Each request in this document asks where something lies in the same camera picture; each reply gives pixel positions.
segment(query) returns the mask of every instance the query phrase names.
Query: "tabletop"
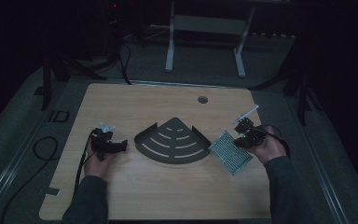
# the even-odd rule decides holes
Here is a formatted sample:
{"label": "tabletop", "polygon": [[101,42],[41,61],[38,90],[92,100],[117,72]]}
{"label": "tabletop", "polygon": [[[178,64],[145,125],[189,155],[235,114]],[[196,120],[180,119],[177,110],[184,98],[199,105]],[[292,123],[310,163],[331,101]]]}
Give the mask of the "tabletop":
{"label": "tabletop", "polygon": [[[236,138],[231,121],[254,106],[252,94],[244,89],[89,85],[50,183],[60,193],[46,195],[40,217],[62,219],[88,135],[101,122],[116,127],[113,142],[129,141],[127,151],[114,159],[108,171],[109,219],[269,217],[269,180],[256,157],[232,175],[212,152],[188,164],[167,164],[149,159],[134,143],[136,134],[172,118],[190,129],[194,126],[211,142],[225,130]],[[260,123],[257,112],[249,119]]]}

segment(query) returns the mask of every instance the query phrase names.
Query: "person's right hand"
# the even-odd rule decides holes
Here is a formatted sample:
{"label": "person's right hand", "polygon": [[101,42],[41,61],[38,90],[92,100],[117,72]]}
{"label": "person's right hand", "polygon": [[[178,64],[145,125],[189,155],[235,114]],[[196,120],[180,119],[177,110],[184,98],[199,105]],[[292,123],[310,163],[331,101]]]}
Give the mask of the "person's right hand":
{"label": "person's right hand", "polygon": [[[266,131],[274,134],[273,128],[270,126],[266,127]],[[266,135],[261,146],[246,148],[246,150],[255,154],[263,164],[274,158],[286,156],[284,146],[277,139],[269,135]]]}
{"label": "person's right hand", "polygon": [[84,164],[84,175],[95,175],[104,179],[107,170],[117,153],[105,153],[104,160],[100,161],[97,155],[92,151],[91,141],[92,140],[89,141],[89,146],[87,147],[87,154],[89,158]]}

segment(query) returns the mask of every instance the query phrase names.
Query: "dark background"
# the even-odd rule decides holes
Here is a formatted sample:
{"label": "dark background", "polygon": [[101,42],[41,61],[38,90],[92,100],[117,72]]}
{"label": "dark background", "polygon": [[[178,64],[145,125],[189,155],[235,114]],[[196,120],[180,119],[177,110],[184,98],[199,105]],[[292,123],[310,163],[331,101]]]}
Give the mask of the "dark background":
{"label": "dark background", "polygon": [[[142,24],[137,26],[137,22],[145,26],[169,24],[170,1],[126,2],[127,11],[116,11],[117,15],[111,16],[125,18],[134,32],[142,34]],[[188,14],[241,16],[240,11],[226,15],[225,9],[242,3],[228,1],[223,7],[202,7],[204,3],[192,2],[187,5],[183,1],[178,8]],[[316,90],[358,173],[358,1],[253,4],[257,10],[251,32],[297,36],[300,56],[304,56],[301,60],[307,61],[312,71],[310,86]],[[136,13],[126,14],[132,10]],[[106,32],[108,16],[104,1],[0,0],[0,113],[21,83],[42,65],[43,55],[49,50],[59,49],[78,59],[112,52],[120,40]]]}

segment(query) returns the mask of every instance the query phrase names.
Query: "table hole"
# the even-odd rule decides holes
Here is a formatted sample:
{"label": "table hole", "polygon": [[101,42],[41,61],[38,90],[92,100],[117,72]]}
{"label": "table hole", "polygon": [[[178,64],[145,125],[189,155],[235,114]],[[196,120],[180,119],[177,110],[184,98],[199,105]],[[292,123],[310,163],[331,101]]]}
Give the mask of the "table hole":
{"label": "table hole", "polygon": [[200,96],[199,102],[200,102],[200,104],[206,104],[206,103],[208,103],[208,98],[206,96]]}

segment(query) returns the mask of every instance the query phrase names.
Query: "dark sleeve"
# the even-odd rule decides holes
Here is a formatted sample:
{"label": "dark sleeve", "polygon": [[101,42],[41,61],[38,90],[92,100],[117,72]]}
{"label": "dark sleeve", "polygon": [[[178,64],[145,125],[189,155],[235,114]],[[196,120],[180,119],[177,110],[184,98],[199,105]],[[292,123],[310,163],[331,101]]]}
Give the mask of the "dark sleeve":
{"label": "dark sleeve", "polygon": [[272,223],[317,223],[289,158],[275,158],[264,166],[269,179]]}
{"label": "dark sleeve", "polygon": [[106,182],[98,176],[85,176],[62,216],[62,223],[106,224],[107,221]]}

